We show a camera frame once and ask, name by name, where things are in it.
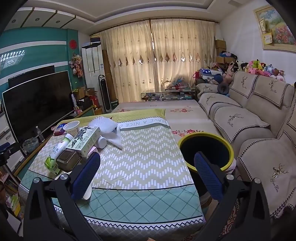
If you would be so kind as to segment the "clear plastic cup container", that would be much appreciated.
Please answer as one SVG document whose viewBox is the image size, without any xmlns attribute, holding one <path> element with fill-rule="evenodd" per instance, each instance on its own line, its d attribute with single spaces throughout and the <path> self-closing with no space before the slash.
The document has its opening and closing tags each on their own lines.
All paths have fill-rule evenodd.
<svg viewBox="0 0 296 241">
<path fill-rule="evenodd" d="M 68 173 L 80 162 L 81 156 L 75 151 L 65 149 L 56 159 L 60 170 Z"/>
</svg>

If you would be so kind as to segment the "green tea carton box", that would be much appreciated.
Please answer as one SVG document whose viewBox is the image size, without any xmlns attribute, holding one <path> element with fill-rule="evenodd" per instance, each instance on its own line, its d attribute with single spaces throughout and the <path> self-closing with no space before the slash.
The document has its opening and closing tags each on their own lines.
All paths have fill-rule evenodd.
<svg viewBox="0 0 296 241">
<path fill-rule="evenodd" d="M 100 137 L 98 126 L 84 126 L 66 146 L 68 150 L 76 151 L 81 157 L 86 158 L 91 148 Z"/>
</svg>

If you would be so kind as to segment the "small white pill bottle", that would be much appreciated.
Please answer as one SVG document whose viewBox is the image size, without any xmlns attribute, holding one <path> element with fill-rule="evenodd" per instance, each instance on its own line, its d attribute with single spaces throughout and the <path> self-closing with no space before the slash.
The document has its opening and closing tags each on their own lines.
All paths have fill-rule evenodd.
<svg viewBox="0 0 296 241">
<path fill-rule="evenodd" d="M 100 136 L 94 145 L 96 148 L 104 149 L 107 145 L 107 140 L 105 137 Z"/>
</svg>

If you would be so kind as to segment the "green white drink bottle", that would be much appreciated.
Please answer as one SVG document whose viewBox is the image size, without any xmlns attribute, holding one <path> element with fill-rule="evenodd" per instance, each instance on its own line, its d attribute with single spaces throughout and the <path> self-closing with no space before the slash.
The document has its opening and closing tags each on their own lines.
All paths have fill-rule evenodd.
<svg viewBox="0 0 296 241">
<path fill-rule="evenodd" d="M 49 156 L 45 160 L 45 167 L 53 174 L 58 175 L 60 169 L 57 164 L 57 158 L 59 155 L 65 150 L 67 145 L 73 139 L 73 136 L 67 133 L 63 140 L 60 141 L 58 144 L 55 145 Z"/>
</svg>

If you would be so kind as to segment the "white instant noodle bowl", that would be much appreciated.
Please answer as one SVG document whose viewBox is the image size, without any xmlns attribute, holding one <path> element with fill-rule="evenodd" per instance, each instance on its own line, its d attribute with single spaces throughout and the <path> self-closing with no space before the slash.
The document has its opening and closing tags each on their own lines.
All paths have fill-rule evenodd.
<svg viewBox="0 0 296 241">
<path fill-rule="evenodd" d="M 63 126 L 63 130 L 71 136 L 75 137 L 80 130 L 80 122 L 78 120 L 75 120 L 67 123 L 65 126 Z"/>
</svg>

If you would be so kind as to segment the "white foam mesh sheet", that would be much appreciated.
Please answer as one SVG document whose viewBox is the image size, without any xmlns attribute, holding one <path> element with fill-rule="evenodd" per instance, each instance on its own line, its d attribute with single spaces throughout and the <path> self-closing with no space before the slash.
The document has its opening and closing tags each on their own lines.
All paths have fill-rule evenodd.
<svg viewBox="0 0 296 241">
<path fill-rule="evenodd" d="M 113 144 L 118 149 L 122 150 L 121 133 L 117 122 L 110 118 L 99 116 L 94 118 L 89 126 L 98 126 L 100 128 L 100 136 L 103 136 L 107 140 L 107 144 Z"/>
</svg>

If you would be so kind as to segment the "red tissue tray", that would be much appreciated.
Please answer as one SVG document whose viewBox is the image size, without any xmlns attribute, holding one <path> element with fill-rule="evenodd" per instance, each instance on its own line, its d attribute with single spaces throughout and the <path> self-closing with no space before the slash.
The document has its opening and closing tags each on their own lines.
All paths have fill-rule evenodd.
<svg viewBox="0 0 296 241">
<path fill-rule="evenodd" d="M 54 130 L 54 135 L 55 136 L 60 136 L 63 133 L 65 133 L 65 130 L 63 128 L 57 128 L 57 129 Z"/>
</svg>

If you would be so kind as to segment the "patterned green yellow tablecloth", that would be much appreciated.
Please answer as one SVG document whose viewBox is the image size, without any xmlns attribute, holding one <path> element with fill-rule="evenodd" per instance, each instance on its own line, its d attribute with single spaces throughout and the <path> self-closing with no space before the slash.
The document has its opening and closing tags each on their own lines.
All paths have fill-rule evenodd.
<svg viewBox="0 0 296 241">
<path fill-rule="evenodd" d="M 199 194 L 165 118 L 143 109 L 81 118 L 115 121 L 121 148 L 107 144 L 88 201 L 78 206 L 102 238 L 182 238 L 205 222 Z"/>
</svg>

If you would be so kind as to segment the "glass ashtray bowl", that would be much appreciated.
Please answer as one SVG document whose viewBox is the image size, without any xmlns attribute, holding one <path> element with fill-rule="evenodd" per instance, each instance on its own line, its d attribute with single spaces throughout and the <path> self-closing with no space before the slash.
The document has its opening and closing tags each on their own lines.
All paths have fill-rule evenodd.
<svg viewBox="0 0 296 241">
<path fill-rule="evenodd" d="M 36 137 L 25 140 L 22 144 L 23 150 L 30 154 L 39 146 L 39 140 Z"/>
</svg>

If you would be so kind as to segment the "floral beige daybed cover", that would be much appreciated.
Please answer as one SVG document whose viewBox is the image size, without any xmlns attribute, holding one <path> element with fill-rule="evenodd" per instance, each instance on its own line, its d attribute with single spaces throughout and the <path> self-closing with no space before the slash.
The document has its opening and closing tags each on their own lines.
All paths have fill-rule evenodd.
<svg viewBox="0 0 296 241">
<path fill-rule="evenodd" d="M 147 102 L 125 102 L 113 112 L 127 112 L 141 109 L 164 109 L 175 141 L 191 133 L 212 133 L 221 136 L 210 118 L 195 100 L 168 100 Z"/>
</svg>

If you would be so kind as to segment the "black tower fan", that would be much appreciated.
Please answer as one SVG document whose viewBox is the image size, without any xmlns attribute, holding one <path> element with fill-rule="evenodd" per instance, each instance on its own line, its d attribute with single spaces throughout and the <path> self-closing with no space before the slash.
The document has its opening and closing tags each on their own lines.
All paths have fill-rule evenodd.
<svg viewBox="0 0 296 241">
<path fill-rule="evenodd" d="M 109 97 L 107 81 L 105 79 L 105 76 L 100 74 L 98 76 L 98 81 L 99 81 L 100 93 L 101 93 L 101 98 L 103 101 L 104 109 L 107 113 L 110 113 L 112 111 L 111 101 L 110 101 L 110 97 Z"/>
</svg>

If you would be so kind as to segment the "large black television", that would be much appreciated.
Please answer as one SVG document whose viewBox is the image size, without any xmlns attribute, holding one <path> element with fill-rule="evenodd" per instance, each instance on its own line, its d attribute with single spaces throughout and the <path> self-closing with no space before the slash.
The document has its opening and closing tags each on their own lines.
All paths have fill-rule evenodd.
<svg viewBox="0 0 296 241">
<path fill-rule="evenodd" d="M 22 144 L 74 111 L 68 71 L 31 79 L 2 93 L 4 110 L 16 141 Z"/>
</svg>

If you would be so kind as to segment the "pile of plush toys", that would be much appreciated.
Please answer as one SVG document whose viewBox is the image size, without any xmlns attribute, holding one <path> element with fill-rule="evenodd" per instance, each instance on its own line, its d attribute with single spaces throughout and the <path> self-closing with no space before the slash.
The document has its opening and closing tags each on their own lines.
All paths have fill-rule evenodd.
<svg viewBox="0 0 296 241">
<path fill-rule="evenodd" d="M 272 64 L 265 64 L 260 62 L 258 59 L 251 60 L 249 62 L 243 62 L 239 60 L 225 63 L 227 68 L 230 68 L 231 73 L 242 71 L 253 75 L 261 75 L 265 77 L 271 77 L 279 81 L 285 82 L 285 72 L 273 67 Z"/>
</svg>

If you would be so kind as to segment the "cream embroidered curtains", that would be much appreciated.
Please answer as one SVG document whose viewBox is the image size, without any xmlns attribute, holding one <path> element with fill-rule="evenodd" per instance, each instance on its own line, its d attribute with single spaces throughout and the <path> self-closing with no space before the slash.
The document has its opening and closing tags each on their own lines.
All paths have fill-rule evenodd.
<svg viewBox="0 0 296 241">
<path fill-rule="evenodd" d="M 140 101 L 143 92 L 162 92 L 177 80 L 193 87 L 194 73 L 215 57 L 214 22 L 152 19 L 96 34 L 107 53 L 116 98 Z"/>
</svg>

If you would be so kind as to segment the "framed flower painting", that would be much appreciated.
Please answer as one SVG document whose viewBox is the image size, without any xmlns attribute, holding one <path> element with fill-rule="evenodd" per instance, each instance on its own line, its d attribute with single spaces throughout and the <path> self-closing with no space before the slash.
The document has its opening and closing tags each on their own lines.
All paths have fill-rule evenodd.
<svg viewBox="0 0 296 241">
<path fill-rule="evenodd" d="M 264 50 L 295 52 L 295 38 L 274 7 L 266 5 L 253 12 Z"/>
</svg>

